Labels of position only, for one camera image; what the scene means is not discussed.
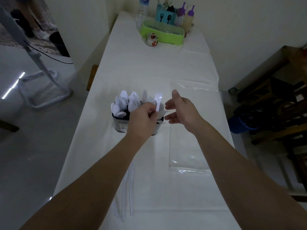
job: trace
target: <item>person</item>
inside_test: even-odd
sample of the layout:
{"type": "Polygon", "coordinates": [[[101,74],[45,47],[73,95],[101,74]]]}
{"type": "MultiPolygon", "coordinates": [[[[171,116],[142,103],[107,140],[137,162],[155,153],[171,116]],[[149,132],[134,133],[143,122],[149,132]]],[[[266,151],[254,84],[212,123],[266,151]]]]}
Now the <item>person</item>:
{"type": "MultiPolygon", "coordinates": [[[[165,105],[167,110],[176,110],[165,119],[170,124],[183,124],[196,137],[217,186],[242,229],[306,229],[307,212],[301,205],[241,156],[200,116],[190,100],[173,90],[172,99],[165,105]]],[[[133,111],[124,138],[21,229],[98,229],[133,157],[154,132],[155,109],[148,102],[133,111]]]]}
{"type": "Polygon", "coordinates": [[[36,1],[35,0],[15,0],[15,1],[17,2],[18,9],[21,11],[21,13],[30,23],[30,26],[33,28],[34,35],[39,39],[49,41],[50,34],[48,34],[46,31],[57,30],[57,27],[55,24],[48,22],[44,18],[42,11],[38,6],[38,4],[36,3],[36,1]],[[36,16],[42,30],[35,22],[30,10],[36,16]]]}

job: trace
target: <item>clear plastic bag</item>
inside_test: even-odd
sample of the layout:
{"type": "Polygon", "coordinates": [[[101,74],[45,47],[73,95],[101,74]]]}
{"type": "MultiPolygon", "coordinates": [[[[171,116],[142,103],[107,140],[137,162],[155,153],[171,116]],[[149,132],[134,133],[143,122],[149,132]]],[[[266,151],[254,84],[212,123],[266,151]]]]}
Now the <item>clear plastic bag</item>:
{"type": "MultiPolygon", "coordinates": [[[[190,99],[200,115],[232,144],[224,106],[217,89],[210,84],[177,81],[170,84],[182,97],[190,99]]],[[[182,124],[172,124],[169,132],[169,171],[212,174],[193,134],[182,124]]]]}

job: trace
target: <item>lime green tray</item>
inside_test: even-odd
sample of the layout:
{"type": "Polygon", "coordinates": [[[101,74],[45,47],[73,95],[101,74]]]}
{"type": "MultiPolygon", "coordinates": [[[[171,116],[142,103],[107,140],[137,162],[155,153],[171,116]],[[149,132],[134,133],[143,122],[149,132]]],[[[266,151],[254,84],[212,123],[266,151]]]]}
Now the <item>lime green tray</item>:
{"type": "Polygon", "coordinates": [[[155,33],[159,42],[168,42],[174,45],[182,45],[185,38],[185,31],[181,27],[146,19],[140,28],[140,34],[147,38],[150,33],[155,33]]]}

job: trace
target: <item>person's left hand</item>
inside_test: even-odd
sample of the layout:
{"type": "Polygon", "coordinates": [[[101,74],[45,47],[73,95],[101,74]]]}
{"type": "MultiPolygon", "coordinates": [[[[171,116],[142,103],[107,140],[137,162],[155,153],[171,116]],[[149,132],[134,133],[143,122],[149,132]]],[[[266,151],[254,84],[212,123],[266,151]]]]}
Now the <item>person's left hand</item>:
{"type": "Polygon", "coordinates": [[[145,143],[154,132],[157,118],[156,106],[150,102],[144,103],[131,112],[127,135],[145,143]]]}

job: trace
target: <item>wall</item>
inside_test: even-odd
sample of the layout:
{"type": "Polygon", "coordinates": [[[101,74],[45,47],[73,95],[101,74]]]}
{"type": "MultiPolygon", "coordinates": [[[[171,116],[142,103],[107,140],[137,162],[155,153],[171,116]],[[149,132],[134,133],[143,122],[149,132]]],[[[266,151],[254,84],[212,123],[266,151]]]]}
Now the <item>wall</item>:
{"type": "MultiPolygon", "coordinates": [[[[173,0],[181,6],[184,0],[173,0]]],[[[194,4],[196,26],[209,45],[219,88],[228,90],[264,63],[282,46],[307,42],[307,0],[186,0],[194,4]]],[[[157,0],[150,0],[155,12],[157,0]]],[[[116,0],[117,12],[138,11],[138,0],[116,0]]],[[[274,65],[258,69],[253,79],[274,65]]]]}
{"type": "Polygon", "coordinates": [[[45,0],[81,77],[99,64],[116,16],[114,0],[45,0]]]}

